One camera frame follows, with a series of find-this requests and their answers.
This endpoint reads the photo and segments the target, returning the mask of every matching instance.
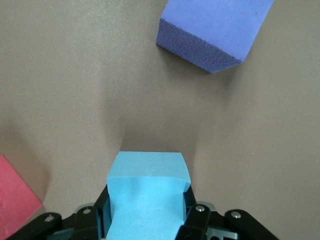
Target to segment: red foam block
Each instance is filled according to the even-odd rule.
[[[14,234],[41,205],[40,199],[0,155],[0,240]]]

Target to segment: beige tabletop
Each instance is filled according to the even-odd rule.
[[[0,154],[65,218],[119,152],[181,152],[196,199],[320,236],[320,1],[277,0],[246,61],[159,48],[165,0],[0,0]]]

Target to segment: foam block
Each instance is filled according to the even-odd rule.
[[[242,63],[274,0],[169,0],[156,44],[215,73]]]
[[[41,205],[39,198],[0,155],[0,240],[14,234]]]
[[[177,152],[119,152],[107,177],[108,240],[173,240],[184,224],[191,184]]]

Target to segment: purple-blue foam block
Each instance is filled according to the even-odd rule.
[[[274,0],[169,0],[156,44],[215,73],[242,63]]]
[[[186,219],[191,180],[178,152],[121,151],[107,177],[108,240],[173,240]]]

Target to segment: silver screw head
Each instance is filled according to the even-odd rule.
[[[202,205],[198,205],[195,207],[195,210],[197,210],[198,212],[204,212],[206,209],[204,206]]]
[[[240,219],[241,218],[241,214],[237,211],[233,211],[231,212],[231,216],[234,217],[235,219]]]
[[[91,212],[91,209],[90,208],[87,208],[85,210],[83,210],[83,214],[89,214]]]
[[[48,222],[51,222],[54,218],[55,218],[55,217],[50,214],[49,216],[47,216],[47,217],[45,218],[44,221],[45,221],[46,223],[48,223]]]

